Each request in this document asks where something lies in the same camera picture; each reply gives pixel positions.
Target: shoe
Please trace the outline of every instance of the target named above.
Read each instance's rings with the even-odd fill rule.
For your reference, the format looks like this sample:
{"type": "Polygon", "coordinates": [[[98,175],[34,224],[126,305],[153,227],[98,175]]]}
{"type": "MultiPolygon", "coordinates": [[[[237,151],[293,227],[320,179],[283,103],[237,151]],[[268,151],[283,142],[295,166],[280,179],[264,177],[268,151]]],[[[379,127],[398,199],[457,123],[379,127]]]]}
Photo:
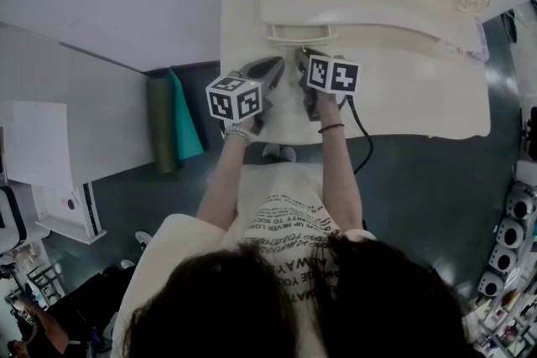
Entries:
{"type": "Polygon", "coordinates": [[[142,252],[145,251],[145,248],[148,247],[148,244],[151,242],[151,239],[153,239],[153,237],[145,231],[136,231],[135,236],[136,240],[142,247],[142,252]]]}
{"type": "Polygon", "coordinates": [[[279,161],[279,145],[277,143],[268,143],[263,149],[263,158],[268,158],[273,163],[279,161]]]}
{"type": "Polygon", "coordinates": [[[121,268],[125,269],[133,266],[136,266],[136,264],[134,264],[131,260],[121,260],[121,268]]]}
{"type": "Polygon", "coordinates": [[[296,163],[296,151],[292,147],[283,147],[279,153],[280,161],[296,163]]]}

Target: black and white cube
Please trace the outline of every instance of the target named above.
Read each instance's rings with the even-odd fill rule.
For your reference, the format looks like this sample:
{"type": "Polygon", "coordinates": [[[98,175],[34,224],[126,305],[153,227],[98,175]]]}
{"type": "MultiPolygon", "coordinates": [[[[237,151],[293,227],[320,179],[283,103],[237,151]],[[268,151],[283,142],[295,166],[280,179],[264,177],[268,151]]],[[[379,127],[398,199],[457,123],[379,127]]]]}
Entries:
{"type": "Polygon", "coordinates": [[[240,122],[263,110],[261,83],[231,76],[220,76],[207,88],[212,117],[240,122]]]}
{"type": "Polygon", "coordinates": [[[361,65],[322,55],[310,57],[308,86],[331,94],[356,93],[361,65]]]}

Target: another person's arm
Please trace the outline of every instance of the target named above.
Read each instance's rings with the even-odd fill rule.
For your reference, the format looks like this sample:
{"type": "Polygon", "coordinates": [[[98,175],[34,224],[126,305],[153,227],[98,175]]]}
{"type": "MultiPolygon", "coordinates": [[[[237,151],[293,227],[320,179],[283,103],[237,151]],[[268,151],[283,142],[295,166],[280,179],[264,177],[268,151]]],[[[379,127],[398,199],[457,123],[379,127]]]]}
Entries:
{"type": "MultiPolygon", "coordinates": [[[[321,127],[341,123],[336,98],[318,93],[321,127]]],[[[362,229],[362,199],[347,149],[343,127],[322,133],[323,203],[341,231],[362,229]]]]}
{"type": "MultiPolygon", "coordinates": [[[[250,130],[253,121],[241,126],[250,130]]],[[[241,180],[242,161],[246,150],[246,139],[237,134],[226,137],[224,149],[212,175],[209,187],[201,200],[197,218],[228,230],[237,216],[238,186],[241,180]]]]}
{"type": "Polygon", "coordinates": [[[21,298],[20,300],[30,314],[39,318],[50,343],[63,355],[69,345],[69,335],[56,319],[43,311],[37,304],[26,298],[21,298]]]}

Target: teal fabric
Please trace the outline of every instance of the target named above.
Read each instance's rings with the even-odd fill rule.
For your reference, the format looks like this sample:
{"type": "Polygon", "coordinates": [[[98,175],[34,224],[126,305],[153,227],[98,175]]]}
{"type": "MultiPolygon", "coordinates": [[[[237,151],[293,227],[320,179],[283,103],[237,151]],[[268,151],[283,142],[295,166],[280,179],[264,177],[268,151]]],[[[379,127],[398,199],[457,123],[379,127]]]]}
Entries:
{"type": "Polygon", "coordinates": [[[179,160],[203,153],[198,133],[186,105],[181,81],[173,71],[169,73],[175,90],[175,132],[177,133],[177,153],[179,160]]]}

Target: bracelet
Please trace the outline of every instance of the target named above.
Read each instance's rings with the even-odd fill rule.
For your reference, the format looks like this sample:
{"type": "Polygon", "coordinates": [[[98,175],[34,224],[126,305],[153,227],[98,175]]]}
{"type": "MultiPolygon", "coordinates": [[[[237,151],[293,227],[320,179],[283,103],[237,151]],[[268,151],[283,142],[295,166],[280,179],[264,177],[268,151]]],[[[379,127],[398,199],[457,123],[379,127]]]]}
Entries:
{"type": "Polygon", "coordinates": [[[326,130],[330,130],[331,128],[336,128],[336,127],[345,127],[345,124],[341,124],[341,123],[338,123],[338,124],[332,124],[331,126],[326,126],[326,127],[323,127],[321,130],[319,130],[319,134],[322,134],[324,133],[326,130]]]}
{"type": "Polygon", "coordinates": [[[231,126],[226,128],[224,135],[227,137],[230,134],[236,134],[238,136],[244,137],[244,140],[246,140],[246,146],[249,146],[250,143],[252,142],[250,139],[250,136],[248,135],[248,131],[239,125],[232,124],[231,126]]]}

